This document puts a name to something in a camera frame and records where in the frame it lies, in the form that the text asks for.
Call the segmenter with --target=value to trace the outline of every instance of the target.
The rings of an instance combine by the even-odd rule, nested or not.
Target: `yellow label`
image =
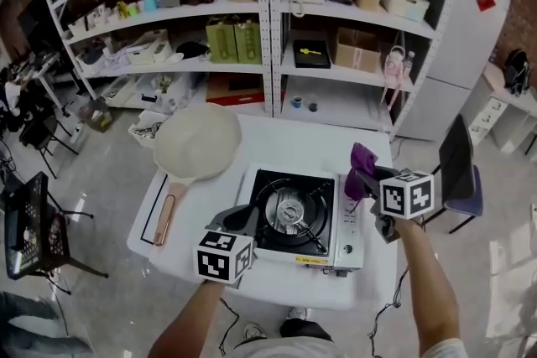
[[[301,262],[302,264],[315,264],[317,266],[325,266],[328,264],[328,260],[322,258],[313,258],[313,257],[295,257],[296,262]]]

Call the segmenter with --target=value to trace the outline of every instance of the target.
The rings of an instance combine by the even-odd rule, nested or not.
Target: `wooden handle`
[[[188,186],[174,182],[169,184],[168,195],[164,200],[164,205],[160,211],[159,223],[157,224],[157,230],[154,233],[155,246],[163,246],[166,239],[166,233],[168,232],[169,223],[175,213],[175,208],[185,196]]]

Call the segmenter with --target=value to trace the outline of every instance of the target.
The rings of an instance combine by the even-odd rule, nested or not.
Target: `purple cloth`
[[[351,170],[345,181],[345,194],[356,202],[366,197],[366,185],[357,175],[357,170],[371,176],[375,173],[378,157],[361,143],[355,143],[351,151]]]

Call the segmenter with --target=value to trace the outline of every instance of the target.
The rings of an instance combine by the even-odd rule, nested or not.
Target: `tiled floor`
[[[110,273],[108,280],[63,268],[59,282],[67,282],[72,297],[58,293],[70,333],[91,342],[102,358],[147,356],[153,341],[179,313],[194,287],[159,273],[148,261],[128,250],[126,240],[138,207],[155,173],[150,150],[140,147],[127,133],[136,112],[124,112],[106,133],[85,130],[74,156],[57,148],[53,169],[60,177],[50,181],[56,199],[66,208],[89,211],[95,220],[81,217],[70,224],[74,257]],[[71,126],[72,118],[67,121]],[[31,148],[7,137],[18,171],[25,179],[46,167]],[[399,141],[392,144],[394,156]],[[396,167],[432,170],[437,164],[437,146],[404,141]],[[482,173],[485,198],[483,219],[448,236],[459,220],[444,215],[428,228],[429,237],[461,308],[461,328],[469,356],[522,356],[537,331],[537,236],[529,207],[537,203],[537,166],[521,153],[501,154],[487,139],[475,151],[475,164]],[[405,267],[399,253],[399,272]],[[51,297],[43,279],[6,279],[0,258],[3,290],[29,297]],[[231,331],[227,349],[239,340],[248,321],[261,324],[275,335],[286,309],[244,298],[226,296],[241,315]],[[417,356],[417,339],[410,307],[409,284],[404,282],[402,307],[380,320],[377,353],[384,357]],[[374,312],[357,309],[346,313],[315,311],[313,319],[333,336],[350,357],[370,356],[368,331]],[[219,356],[220,339],[232,316],[221,307],[211,328],[204,357]],[[63,335],[62,324],[22,321],[51,335]]]

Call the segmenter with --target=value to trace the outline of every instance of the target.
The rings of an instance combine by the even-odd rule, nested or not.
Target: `gray pants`
[[[90,346],[76,337],[47,337],[11,325],[9,321],[18,316],[58,319],[50,303],[0,293],[0,346],[5,350],[32,350],[51,355],[91,352]]]

